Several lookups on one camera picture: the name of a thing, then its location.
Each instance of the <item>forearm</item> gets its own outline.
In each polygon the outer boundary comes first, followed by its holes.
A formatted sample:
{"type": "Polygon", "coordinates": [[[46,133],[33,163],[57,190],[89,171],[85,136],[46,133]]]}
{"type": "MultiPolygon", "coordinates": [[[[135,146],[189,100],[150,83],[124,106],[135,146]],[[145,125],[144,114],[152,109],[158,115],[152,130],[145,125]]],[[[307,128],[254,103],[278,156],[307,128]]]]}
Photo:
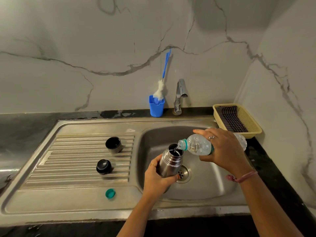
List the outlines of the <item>forearm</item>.
{"type": "Polygon", "coordinates": [[[258,175],[240,184],[261,237],[303,236],[258,175]]]}
{"type": "Polygon", "coordinates": [[[135,206],[128,219],[124,223],[117,237],[141,237],[144,236],[146,223],[152,207],[156,200],[142,196],[135,206]]]}

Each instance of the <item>person's left arm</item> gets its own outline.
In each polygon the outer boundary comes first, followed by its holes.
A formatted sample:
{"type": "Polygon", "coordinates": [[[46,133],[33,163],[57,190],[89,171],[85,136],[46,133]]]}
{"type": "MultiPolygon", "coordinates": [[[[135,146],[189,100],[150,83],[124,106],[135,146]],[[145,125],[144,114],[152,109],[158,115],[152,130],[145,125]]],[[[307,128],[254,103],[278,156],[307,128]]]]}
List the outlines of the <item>person's left arm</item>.
{"type": "Polygon", "coordinates": [[[153,159],[146,170],[143,195],[117,237],[144,236],[147,219],[154,204],[166,191],[167,187],[176,182],[179,178],[179,175],[162,178],[156,173],[156,166],[161,156],[162,154],[153,159]]]}

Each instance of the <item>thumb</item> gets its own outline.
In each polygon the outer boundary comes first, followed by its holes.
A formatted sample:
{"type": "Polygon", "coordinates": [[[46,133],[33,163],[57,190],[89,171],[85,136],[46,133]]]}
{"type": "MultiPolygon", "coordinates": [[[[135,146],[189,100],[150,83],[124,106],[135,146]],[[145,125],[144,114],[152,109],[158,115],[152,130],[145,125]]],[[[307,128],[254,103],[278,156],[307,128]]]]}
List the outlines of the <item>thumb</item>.
{"type": "Polygon", "coordinates": [[[167,183],[168,185],[173,184],[173,183],[176,182],[178,179],[179,179],[179,175],[178,175],[178,174],[176,174],[176,175],[174,175],[174,176],[170,176],[170,177],[165,178],[166,183],[167,183]]]}

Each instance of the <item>person's right arm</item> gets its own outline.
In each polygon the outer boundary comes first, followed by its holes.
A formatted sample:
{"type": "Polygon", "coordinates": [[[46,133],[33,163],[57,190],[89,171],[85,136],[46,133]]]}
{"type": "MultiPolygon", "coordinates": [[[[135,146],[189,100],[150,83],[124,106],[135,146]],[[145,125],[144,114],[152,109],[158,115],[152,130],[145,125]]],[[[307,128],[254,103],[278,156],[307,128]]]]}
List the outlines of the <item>person's right arm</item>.
{"type": "MultiPolygon", "coordinates": [[[[210,136],[215,136],[211,139],[214,152],[211,155],[200,156],[200,160],[214,162],[229,171],[237,179],[253,171],[239,141],[232,132],[215,128],[205,131],[193,130],[193,132],[203,135],[207,139],[210,136]]],[[[303,236],[259,175],[252,175],[240,183],[240,186],[261,237],[303,236]]]]}

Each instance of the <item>yellow basket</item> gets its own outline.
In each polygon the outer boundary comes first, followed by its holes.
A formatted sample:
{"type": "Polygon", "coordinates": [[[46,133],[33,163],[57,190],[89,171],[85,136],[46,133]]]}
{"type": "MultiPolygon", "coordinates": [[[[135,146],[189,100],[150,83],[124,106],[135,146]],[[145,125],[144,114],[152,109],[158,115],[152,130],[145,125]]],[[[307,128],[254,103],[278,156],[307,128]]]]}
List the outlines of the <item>yellow basket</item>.
{"type": "Polygon", "coordinates": [[[243,135],[246,139],[253,138],[255,135],[260,134],[262,132],[261,127],[258,125],[258,123],[252,118],[252,116],[246,111],[246,109],[239,105],[239,104],[217,104],[213,105],[214,109],[214,118],[220,128],[227,131],[227,128],[225,127],[223,121],[219,117],[218,112],[216,111],[216,107],[218,106],[237,106],[237,117],[241,121],[241,123],[244,124],[246,129],[249,132],[238,132],[239,134],[243,135]]]}

